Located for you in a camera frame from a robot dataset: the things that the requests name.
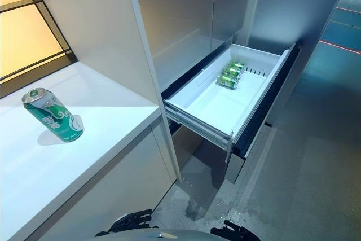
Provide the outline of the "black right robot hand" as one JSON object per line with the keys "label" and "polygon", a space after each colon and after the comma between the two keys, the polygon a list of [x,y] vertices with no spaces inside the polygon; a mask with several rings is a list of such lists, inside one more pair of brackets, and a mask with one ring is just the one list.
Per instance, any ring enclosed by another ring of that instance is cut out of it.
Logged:
{"label": "black right robot hand", "polygon": [[224,221],[224,226],[221,229],[211,228],[210,233],[227,240],[260,241],[260,238],[251,231],[229,220]]}

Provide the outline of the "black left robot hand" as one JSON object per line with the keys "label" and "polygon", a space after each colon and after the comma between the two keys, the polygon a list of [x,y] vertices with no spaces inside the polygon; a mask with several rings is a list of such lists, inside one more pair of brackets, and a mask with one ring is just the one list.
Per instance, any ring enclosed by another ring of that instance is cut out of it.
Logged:
{"label": "black left robot hand", "polygon": [[115,220],[108,231],[101,231],[97,233],[95,237],[127,230],[158,228],[158,226],[151,226],[149,224],[152,218],[151,214],[151,209],[125,214]]}

